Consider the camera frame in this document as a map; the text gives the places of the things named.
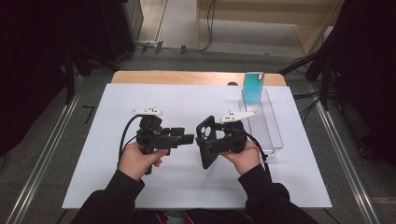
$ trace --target gray carpet floor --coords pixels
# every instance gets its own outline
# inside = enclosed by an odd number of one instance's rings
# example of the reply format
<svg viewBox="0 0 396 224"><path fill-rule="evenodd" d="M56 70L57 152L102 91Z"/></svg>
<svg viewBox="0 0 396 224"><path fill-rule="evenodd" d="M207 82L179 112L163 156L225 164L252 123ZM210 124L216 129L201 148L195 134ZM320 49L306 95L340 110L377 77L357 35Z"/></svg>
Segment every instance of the gray carpet floor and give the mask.
<svg viewBox="0 0 396 224"><path fill-rule="evenodd" d="M176 71L219 71L247 72L264 71L274 73L294 59L246 54L195 52L180 54L177 50L163 49L155 54L149 49L137 52L118 63L122 70L176 70ZM90 77L84 77L81 95L76 108L64 130L58 146L50 160L47 171L35 192L22 223L56 223L63 215L61 208L67 187L78 162L79 154L90 130L93 116L87 106L98 106L113 72L103 66L95 66ZM299 73L286 76L287 85L293 94L308 93L308 83ZM16 203L23 184L35 167L51 132L64 109L66 92L54 98L48 108L26 134L22 142L2 158L4 168L0 171L0 223L5 223ZM312 98L296 101L299 110L312 103ZM362 183L373 201L382 223L393 223L396 218L396 169L383 161L368 161L359 153L359 146L350 131L347 121L329 102L330 111L337 131L340 133ZM332 200L331 209L306 209L319 223L364 223L356 200L352 194L344 171L334 153L329 135L318 111L314 108L304 127L318 162L323 180ZM69 223L76 214L69 210L60 223Z"/></svg>

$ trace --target black sleeve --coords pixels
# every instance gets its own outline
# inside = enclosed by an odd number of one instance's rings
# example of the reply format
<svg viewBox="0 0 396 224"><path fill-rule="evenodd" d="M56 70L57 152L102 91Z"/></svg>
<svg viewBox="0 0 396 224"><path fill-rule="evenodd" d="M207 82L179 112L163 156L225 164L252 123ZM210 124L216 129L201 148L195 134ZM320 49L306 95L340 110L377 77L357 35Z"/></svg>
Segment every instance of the black sleeve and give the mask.
<svg viewBox="0 0 396 224"><path fill-rule="evenodd" d="M132 223L134 200L143 187L143 181L117 170L104 190L90 195L72 223Z"/></svg>
<svg viewBox="0 0 396 224"><path fill-rule="evenodd" d="M247 212L255 223L317 223L290 202L285 186L270 181L262 165L249 170L238 180L247 193Z"/></svg>

